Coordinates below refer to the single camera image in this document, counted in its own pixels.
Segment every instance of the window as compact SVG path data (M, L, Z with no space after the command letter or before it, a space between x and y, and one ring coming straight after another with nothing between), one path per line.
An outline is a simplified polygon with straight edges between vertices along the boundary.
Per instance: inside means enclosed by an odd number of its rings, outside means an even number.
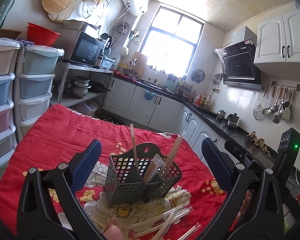
M202 29L202 23L160 7L140 52L148 56L148 65L181 77L189 70Z

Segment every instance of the microwave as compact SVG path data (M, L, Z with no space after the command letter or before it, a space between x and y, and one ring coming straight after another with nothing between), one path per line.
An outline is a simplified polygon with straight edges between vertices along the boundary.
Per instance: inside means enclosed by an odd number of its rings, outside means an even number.
M63 62L94 67L103 43L83 31L58 29L61 36L52 47L64 49Z
M262 75L254 65L256 47L252 39L217 51L223 72L223 84L262 90Z

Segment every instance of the black countertop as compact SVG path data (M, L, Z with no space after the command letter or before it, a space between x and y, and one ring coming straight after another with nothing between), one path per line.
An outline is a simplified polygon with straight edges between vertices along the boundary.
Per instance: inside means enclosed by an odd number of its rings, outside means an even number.
M267 168L272 168L274 164L275 157L277 156L277 152L275 152L273 149L268 147L268 150L270 151L270 155L263 152L261 149L256 147L253 143L247 140L247 132L241 128L238 128L237 130L233 130L230 127L226 125L225 121L218 121L217 120L217 114L211 110L200 108L192 103L183 101L181 98L177 97L174 93L170 93L166 90L160 90L156 89L152 86L150 86L148 83L143 81L134 81L131 78L125 78L120 75L114 76L115 78L124 80L126 82L129 82L131 84L134 84L139 87L143 87L146 90L150 92L154 92L157 94L160 94L162 96L171 98L175 101L178 101L182 104L184 104L186 107L188 107L191 111L195 112L197 116L199 116L210 128L212 128L219 136L225 138L226 140L232 140L238 149L242 149L244 151L247 151L250 153L255 159L257 159L260 164L263 164Z

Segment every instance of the plastic basket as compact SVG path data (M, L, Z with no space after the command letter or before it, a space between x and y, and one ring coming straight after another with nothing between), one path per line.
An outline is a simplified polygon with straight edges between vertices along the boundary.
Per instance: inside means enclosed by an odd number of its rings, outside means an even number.
M179 166L173 162L168 175L161 179L158 174L148 183L144 183L146 173L152 158L159 154L159 147L153 143L142 143L136 146L139 171L134 164L133 149L121 155L112 155L109 162L105 191L109 205L151 201L163 198L182 177Z

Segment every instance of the window pane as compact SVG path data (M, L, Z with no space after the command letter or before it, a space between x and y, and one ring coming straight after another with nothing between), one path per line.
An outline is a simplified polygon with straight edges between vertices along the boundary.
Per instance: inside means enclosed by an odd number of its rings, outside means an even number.
M142 54L148 56L148 65L161 69L164 58L171 46L172 38L169 35L151 31L143 47Z
M155 17L152 26L170 33L174 33L178 26L179 19L180 14L161 8Z
M193 43L197 43L200 36L201 27L202 24L187 17L182 17L177 28L176 35Z
M191 60L192 52L192 45L179 39L173 39L162 64L162 69L167 73L173 73L177 77L183 76Z

